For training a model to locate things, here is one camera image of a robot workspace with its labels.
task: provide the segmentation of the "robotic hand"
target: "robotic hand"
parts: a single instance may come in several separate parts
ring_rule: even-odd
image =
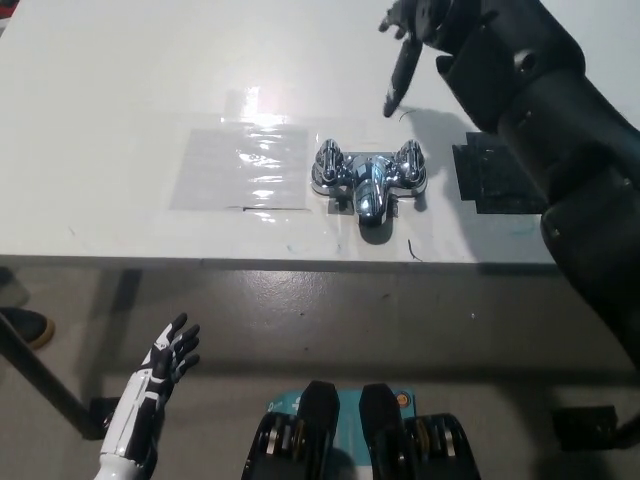
[[[157,338],[140,368],[131,375],[100,450],[96,480],[151,478],[164,423],[164,407],[173,388],[200,357],[199,325],[178,334],[187,322],[181,314]]]
[[[392,25],[405,41],[384,115],[423,44],[442,52],[436,68],[462,108],[546,196],[558,267],[640,368],[640,132],[586,78],[578,43],[540,0],[398,0],[379,29]]]

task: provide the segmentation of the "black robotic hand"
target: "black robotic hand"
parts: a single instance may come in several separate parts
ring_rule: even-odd
[[[135,478],[153,474],[165,405],[176,384],[200,360],[192,353],[199,343],[200,326],[179,333],[186,323],[185,313],[171,322],[129,379],[102,444],[103,468],[120,462],[137,471]],[[117,478],[129,478],[119,472]]]

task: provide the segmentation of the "black metal frame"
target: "black metal frame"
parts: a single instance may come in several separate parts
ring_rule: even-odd
[[[40,361],[31,348],[0,315],[0,354],[33,385],[47,401],[87,440],[104,438],[103,402],[92,401],[87,409]]]

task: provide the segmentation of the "shoe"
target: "shoe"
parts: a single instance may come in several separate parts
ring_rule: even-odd
[[[0,308],[3,315],[29,346],[37,350],[46,345],[56,330],[53,321],[44,315],[22,308]]]

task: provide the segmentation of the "white table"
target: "white table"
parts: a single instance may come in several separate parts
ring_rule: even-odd
[[[425,264],[551,263],[536,216],[477,215],[460,201],[451,145],[474,129],[434,52],[404,102],[418,111],[382,117],[400,48],[377,32],[390,3],[22,0],[0,41],[2,259],[392,268],[418,262],[410,241]],[[590,78],[640,125],[638,2],[545,4],[581,43]],[[242,108],[230,102],[238,92]],[[307,129],[305,185],[316,136],[364,151],[417,138],[430,157],[427,210],[401,202],[374,245],[308,187],[301,210],[225,208],[224,189],[219,207],[173,208],[191,132],[239,113]]]

